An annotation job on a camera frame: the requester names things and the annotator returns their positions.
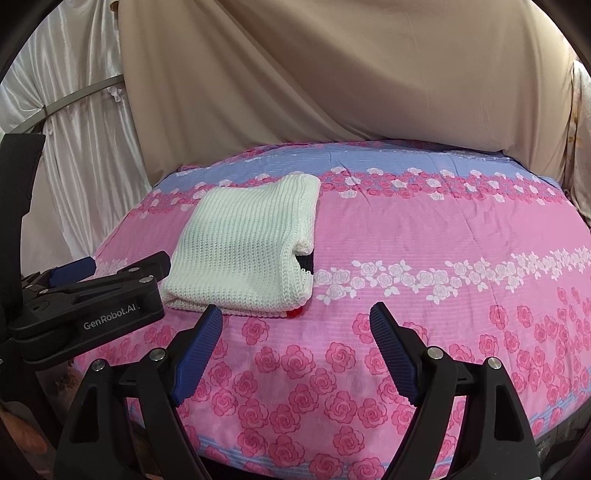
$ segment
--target white satin curtain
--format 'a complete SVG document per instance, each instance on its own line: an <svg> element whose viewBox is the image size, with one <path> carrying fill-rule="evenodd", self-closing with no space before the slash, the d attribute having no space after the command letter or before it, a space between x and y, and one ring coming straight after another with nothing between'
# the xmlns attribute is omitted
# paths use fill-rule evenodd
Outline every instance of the white satin curtain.
<svg viewBox="0 0 591 480"><path fill-rule="evenodd" d="M64 0L43 21L0 84L0 131L10 132L44 105L121 74L117 20L109 4ZM25 218L23 273L63 262L64 243L67 260L94 254L150 190L124 84L60 110L43 133L44 164L35 181L46 181L48 188L36 188L38 198ZM52 215L59 219L59 233L40 228ZM48 247L55 257L44 255Z"/></svg>

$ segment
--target beige curtain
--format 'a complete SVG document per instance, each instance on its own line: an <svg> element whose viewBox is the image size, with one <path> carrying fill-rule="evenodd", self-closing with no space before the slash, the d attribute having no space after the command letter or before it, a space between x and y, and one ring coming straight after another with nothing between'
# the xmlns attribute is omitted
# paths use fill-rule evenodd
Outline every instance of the beige curtain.
<svg viewBox="0 0 591 480"><path fill-rule="evenodd" d="M503 150L563 178L575 55L530 0L121 0L152 183L288 141Z"/></svg>

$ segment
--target white knit sweater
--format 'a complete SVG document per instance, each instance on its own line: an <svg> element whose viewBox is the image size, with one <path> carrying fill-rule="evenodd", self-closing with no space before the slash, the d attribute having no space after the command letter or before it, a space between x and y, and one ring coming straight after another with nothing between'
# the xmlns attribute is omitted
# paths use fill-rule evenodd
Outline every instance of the white knit sweater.
<svg viewBox="0 0 591 480"><path fill-rule="evenodd" d="M292 174L253 188L217 187L185 226L161 284L171 308L285 316L312 295L297 255L314 250L320 180Z"/></svg>

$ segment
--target pink rose print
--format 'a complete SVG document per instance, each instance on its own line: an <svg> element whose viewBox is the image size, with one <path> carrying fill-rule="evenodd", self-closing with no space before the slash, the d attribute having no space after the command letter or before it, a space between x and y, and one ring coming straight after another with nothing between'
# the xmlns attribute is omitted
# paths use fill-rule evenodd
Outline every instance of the pink rose print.
<svg viewBox="0 0 591 480"><path fill-rule="evenodd" d="M439 451L439 456L437 457L437 463L444 461L453 453L456 448L456 443L457 439L454 436L448 435L447 433L445 434L445 438L441 444L441 450Z"/></svg>
<svg viewBox="0 0 591 480"><path fill-rule="evenodd" d="M230 383L232 370L226 365L226 362L216 363L209 371L209 379L212 384L220 387L227 387Z"/></svg>
<svg viewBox="0 0 591 480"><path fill-rule="evenodd" d="M308 469L317 480L330 480L343 475L343 462L330 455L318 453L310 462Z"/></svg>
<svg viewBox="0 0 591 480"><path fill-rule="evenodd" d="M495 356L499 351L499 343L492 335L481 335L478 348L481 354L486 357Z"/></svg>
<svg viewBox="0 0 591 480"><path fill-rule="evenodd" d="M238 418L243 429L260 429L269 423L269 411L256 398L249 398L238 408Z"/></svg>
<svg viewBox="0 0 591 480"><path fill-rule="evenodd" d="M554 317L549 317L546 315L544 317L544 326L546 329L546 334L552 339L556 338L556 335L558 335L558 323L556 323Z"/></svg>
<svg viewBox="0 0 591 480"><path fill-rule="evenodd" d="M156 334L157 333L158 333L158 330L156 329L156 327L150 327L144 333L144 342L145 343L154 343L156 341Z"/></svg>
<svg viewBox="0 0 591 480"><path fill-rule="evenodd" d="M205 449L204 455L205 457L211 458L211 460L215 460L218 463L230 465L230 459L222 452L220 452L217 448L214 448L211 445Z"/></svg>
<svg viewBox="0 0 591 480"><path fill-rule="evenodd" d="M563 359L566 356L566 346L562 340L556 340L556 357Z"/></svg>
<svg viewBox="0 0 591 480"><path fill-rule="evenodd" d="M447 474L449 473L449 469L450 469L451 465L439 465L434 471L433 471L433 478L443 478L445 476L447 476Z"/></svg>
<svg viewBox="0 0 591 480"><path fill-rule="evenodd" d="M377 402L373 398L366 398L357 409L357 416L365 428L374 429L386 423L388 410L383 403Z"/></svg>
<svg viewBox="0 0 591 480"><path fill-rule="evenodd" d="M228 354L228 343L223 338L219 339L219 342L216 344L215 348L213 349L212 359L220 360L224 358Z"/></svg>
<svg viewBox="0 0 591 480"><path fill-rule="evenodd" d="M565 344L569 341L569 330L565 327L565 325L560 325L558 327L558 338L564 342Z"/></svg>
<svg viewBox="0 0 591 480"><path fill-rule="evenodd" d="M242 469L247 472L258 473L259 475L273 476L273 472L268 468L254 462L246 462Z"/></svg>
<svg viewBox="0 0 591 480"><path fill-rule="evenodd" d="M359 453L365 448L363 433L343 426L333 438L333 445L339 455L348 456Z"/></svg>
<svg viewBox="0 0 591 480"><path fill-rule="evenodd" d="M372 375L383 375L388 371L382 354L376 347L369 349L369 354L365 355L365 366L369 369L369 373Z"/></svg>
<svg viewBox="0 0 591 480"><path fill-rule="evenodd" d="M504 329L507 325L507 312L501 305L491 305L488 318L499 330Z"/></svg>
<svg viewBox="0 0 591 480"><path fill-rule="evenodd" d="M267 441L253 429L248 429L238 435L238 446L246 457L260 457L267 451Z"/></svg>
<svg viewBox="0 0 591 480"><path fill-rule="evenodd" d="M533 424L531 424L531 433L534 434L534 438L540 436L542 430L544 428L544 419L537 419Z"/></svg>
<svg viewBox="0 0 591 480"><path fill-rule="evenodd" d="M308 385L298 383L290 392L289 401L295 413L307 413L318 408L318 393L310 390Z"/></svg>
<svg viewBox="0 0 591 480"><path fill-rule="evenodd" d="M300 429L300 416L293 413L289 405L280 404L269 415L269 422L275 433L293 433Z"/></svg>
<svg viewBox="0 0 591 480"><path fill-rule="evenodd" d="M325 395L336 390L336 376L325 368L318 368L310 377L310 387L318 395Z"/></svg>
<svg viewBox="0 0 591 480"><path fill-rule="evenodd" d="M197 452L201 448L201 441L199 440L199 435L197 435L197 430L192 425L183 425L183 428L187 432L187 437L189 437L193 450Z"/></svg>
<svg viewBox="0 0 591 480"><path fill-rule="evenodd" d="M558 317L558 320L561 320L562 322L566 322L566 319L567 319L566 309L556 309L556 316Z"/></svg>
<svg viewBox="0 0 591 480"><path fill-rule="evenodd" d="M369 315L358 313L353 322L353 333L359 337L361 343L373 343L374 336L369 329Z"/></svg>
<svg viewBox="0 0 591 480"><path fill-rule="evenodd" d="M519 350L519 353L517 353L517 366L521 371L527 371L531 368L531 356L527 350Z"/></svg>
<svg viewBox="0 0 591 480"><path fill-rule="evenodd" d="M560 300L562 303L564 303L565 305L568 305L568 303L569 303L569 300L568 300L568 298L566 297L566 290L565 290L565 289L563 289L563 288L560 288L560 287L558 287L558 288L556 289L556 293L558 293L558 299L559 299L559 300Z"/></svg>
<svg viewBox="0 0 591 480"><path fill-rule="evenodd" d="M269 337L269 326L264 320L250 317L242 326L242 336L247 345L264 342Z"/></svg>
<svg viewBox="0 0 591 480"><path fill-rule="evenodd" d="M385 403L403 403L404 398L398 394L396 385L392 381L392 377L387 376L378 385L378 395Z"/></svg>
<svg viewBox="0 0 591 480"><path fill-rule="evenodd" d="M535 368L532 368L527 381L530 383L531 391L534 393L537 392L538 387L540 386L540 372L538 372Z"/></svg>
<svg viewBox="0 0 591 480"><path fill-rule="evenodd" d="M234 392L244 398L250 398L258 388L258 382L255 380L254 374L247 370L240 376L234 378Z"/></svg>
<svg viewBox="0 0 591 480"><path fill-rule="evenodd" d="M182 419L186 419L189 415L191 415L191 405L187 400L181 403L180 407L177 408L177 413Z"/></svg>
<svg viewBox="0 0 591 480"><path fill-rule="evenodd" d="M546 330L544 330L544 326L536 323L534 328L534 338L539 341L539 343L544 343L546 341Z"/></svg>
<svg viewBox="0 0 591 480"><path fill-rule="evenodd" d="M555 408L554 410L552 410L552 414L550 415L550 429L558 423L561 416L562 408Z"/></svg>
<svg viewBox="0 0 591 480"><path fill-rule="evenodd" d="M238 400L234 395L232 395L232 392L226 390L225 388L221 388L213 396L212 406L213 412L218 417L223 417L224 415L234 415L238 406Z"/></svg>
<svg viewBox="0 0 591 480"><path fill-rule="evenodd" d="M509 353L515 353L519 348L519 337L516 333L511 333L510 331L505 331L505 340L503 341L505 344L505 348Z"/></svg>
<svg viewBox="0 0 591 480"><path fill-rule="evenodd" d="M536 346L534 349L534 355L531 359L533 363L536 364L536 366L541 368L544 366L544 362L546 361L546 355L539 346Z"/></svg>
<svg viewBox="0 0 591 480"><path fill-rule="evenodd" d="M281 366L292 380L305 377L316 368L314 355L307 348L290 345L281 357Z"/></svg>
<svg viewBox="0 0 591 480"><path fill-rule="evenodd" d="M174 328L170 325L164 325L156 334L156 345L160 348L166 348L176 334L177 331Z"/></svg>
<svg viewBox="0 0 591 480"><path fill-rule="evenodd" d="M255 355L256 367L262 374L271 373L279 368L279 354L272 348L264 346L260 352Z"/></svg>
<svg viewBox="0 0 591 480"><path fill-rule="evenodd" d="M384 473L379 458L364 458L348 466L347 480L379 480Z"/></svg>
<svg viewBox="0 0 591 480"><path fill-rule="evenodd" d="M325 357L326 362L338 374L355 366L355 350L343 343L332 342Z"/></svg>
<svg viewBox="0 0 591 480"><path fill-rule="evenodd" d="M269 457L279 467L287 468L304 463L304 448L287 435L279 435L275 443L269 445Z"/></svg>
<svg viewBox="0 0 591 480"><path fill-rule="evenodd" d="M558 401L558 387L556 385L550 385L546 392L546 399L550 404L550 407L554 407Z"/></svg>
<svg viewBox="0 0 591 480"><path fill-rule="evenodd" d="M560 397L563 400L566 400L570 394L570 380L566 377L560 378L560 387L559 387Z"/></svg>
<svg viewBox="0 0 591 480"><path fill-rule="evenodd" d="M544 370L542 370L542 382L546 384L546 388L554 381L554 372L549 364L544 364Z"/></svg>
<svg viewBox="0 0 591 480"><path fill-rule="evenodd" d="M404 435L408 430L410 421L413 419L414 407L410 405L400 404L392 413L392 425L396 427L399 435Z"/></svg>
<svg viewBox="0 0 591 480"><path fill-rule="evenodd" d="M517 372L513 372L511 374L511 381L513 382L513 386L515 387L517 393L521 395L527 387L527 383L525 382L525 378L523 378L523 375Z"/></svg>
<svg viewBox="0 0 591 480"><path fill-rule="evenodd" d="M412 328L415 332L417 332L417 335L421 338L425 345L429 344L429 335L425 327L417 325L414 322L404 322L402 326L405 328Z"/></svg>
<svg viewBox="0 0 591 480"><path fill-rule="evenodd" d="M581 370L581 359L576 355L573 358L573 370L577 374Z"/></svg>
<svg viewBox="0 0 591 480"><path fill-rule="evenodd" d="M452 413L453 421L455 421L458 425L462 424L465 408L466 408L466 400L460 400L456 405L456 409Z"/></svg>
<svg viewBox="0 0 591 480"><path fill-rule="evenodd" d="M589 372L586 368L581 372L581 385L585 390L589 388Z"/></svg>
<svg viewBox="0 0 591 480"><path fill-rule="evenodd" d="M534 316L531 314L529 307L519 305L517 307L517 319L525 328L529 328L531 327L531 322L534 320Z"/></svg>
<svg viewBox="0 0 591 480"><path fill-rule="evenodd" d="M324 402L324 415L339 423L351 423L356 413L357 403L351 399L349 392L341 390Z"/></svg>

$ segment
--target mattress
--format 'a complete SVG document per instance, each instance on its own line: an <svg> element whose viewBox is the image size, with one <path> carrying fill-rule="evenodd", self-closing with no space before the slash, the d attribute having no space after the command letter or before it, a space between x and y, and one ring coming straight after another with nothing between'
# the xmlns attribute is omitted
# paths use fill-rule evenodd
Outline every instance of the mattress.
<svg viewBox="0 0 591 480"><path fill-rule="evenodd" d="M224 317L206 373L178 409L200 455L278 478L380 478L414 410L369 331L377 301L453 358L500 358L536 438L589 398L589 230L555 182L500 154L401 141L291 144L185 168L104 242L97 275L172 254L209 189L294 171L322 182L313 296L291 319ZM168 310L74 365L136 361L198 318ZM434 478L449 468L464 404L457 399ZM130 405L141 422L138 402Z"/></svg>

